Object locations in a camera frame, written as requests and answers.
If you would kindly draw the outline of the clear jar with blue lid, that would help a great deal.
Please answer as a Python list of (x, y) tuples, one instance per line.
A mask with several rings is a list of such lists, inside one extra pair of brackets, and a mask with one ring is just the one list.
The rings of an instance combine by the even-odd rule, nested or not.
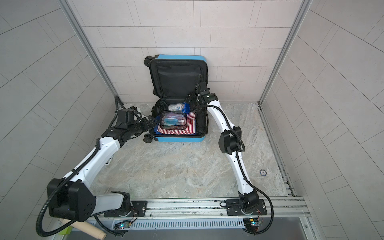
[(188, 103), (171, 104), (168, 106), (168, 111), (182, 112), (182, 113), (188, 114), (190, 112), (190, 104)]

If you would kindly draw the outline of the clear toiletry pouch black trim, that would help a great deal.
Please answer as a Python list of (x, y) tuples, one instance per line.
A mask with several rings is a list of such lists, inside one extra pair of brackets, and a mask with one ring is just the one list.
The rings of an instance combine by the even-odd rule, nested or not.
[(160, 117), (160, 127), (164, 130), (184, 130), (188, 125), (187, 114), (165, 111)]

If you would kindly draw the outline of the blue suitcase with black lining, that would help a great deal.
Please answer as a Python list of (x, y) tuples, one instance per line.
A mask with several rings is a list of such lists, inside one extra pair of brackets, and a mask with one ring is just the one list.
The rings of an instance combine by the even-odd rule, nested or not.
[[(171, 104), (185, 103), (189, 94), (194, 94), (197, 83), (208, 83), (208, 65), (202, 56), (156, 55), (147, 56), (144, 65), (149, 68), (154, 86), (153, 94), (159, 99), (152, 108), (152, 116), (158, 120)], [(198, 143), (208, 133), (207, 110), (190, 108), (196, 113), (196, 135), (157, 135), (155, 129), (145, 134), (143, 141)]]

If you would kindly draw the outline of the red white striped garment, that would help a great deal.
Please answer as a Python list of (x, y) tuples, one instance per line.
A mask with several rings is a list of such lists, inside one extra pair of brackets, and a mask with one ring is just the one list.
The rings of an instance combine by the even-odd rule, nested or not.
[(183, 130), (166, 130), (158, 124), (155, 127), (157, 135), (195, 135), (196, 134), (196, 113), (187, 114), (187, 126)]

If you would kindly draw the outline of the blue shirt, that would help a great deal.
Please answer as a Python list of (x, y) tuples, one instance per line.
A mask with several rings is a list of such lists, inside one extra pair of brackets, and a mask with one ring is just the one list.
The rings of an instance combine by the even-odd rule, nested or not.
[(157, 135), (196, 135), (196, 125), (188, 125), (186, 129), (176, 130), (176, 129), (162, 129), (160, 125), (155, 127), (155, 133)]

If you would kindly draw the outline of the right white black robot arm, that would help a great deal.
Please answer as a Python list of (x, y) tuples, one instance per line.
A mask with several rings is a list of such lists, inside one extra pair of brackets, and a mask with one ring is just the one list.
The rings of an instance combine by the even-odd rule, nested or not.
[(198, 109), (207, 110), (221, 130), (219, 148), (229, 159), (238, 185), (240, 208), (245, 214), (266, 215), (266, 205), (260, 199), (263, 195), (271, 208), (271, 218), (274, 217), (274, 207), (271, 199), (263, 191), (255, 187), (248, 176), (242, 153), (246, 147), (242, 140), (240, 127), (236, 127), (222, 109), (216, 94), (211, 93), (207, 83), (197, 83), (196, 104)]

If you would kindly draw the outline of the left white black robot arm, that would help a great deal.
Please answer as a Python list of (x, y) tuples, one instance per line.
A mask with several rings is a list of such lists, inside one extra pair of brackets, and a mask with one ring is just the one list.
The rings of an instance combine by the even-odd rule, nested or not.
[[(52, 179), (47, 186), (48, 199), (36, 221), (36, 232), (41, 237), (59, 233), (76, 222), (85, 222), (90, 217), (113, 211), (126, 216), (133, 212), (130, 195), (113, 192), (95, 196), (90, 191), (94, 179), (108, 160), (129, 140), (152, 130), (156, 125), (153, 117), (144, 117), (136, 107), (118, 110), (110, 127), (96, 140), (93, 150), (61, 179)], [(68, 220), (61, 227), (46, 232), (43, 217)]]

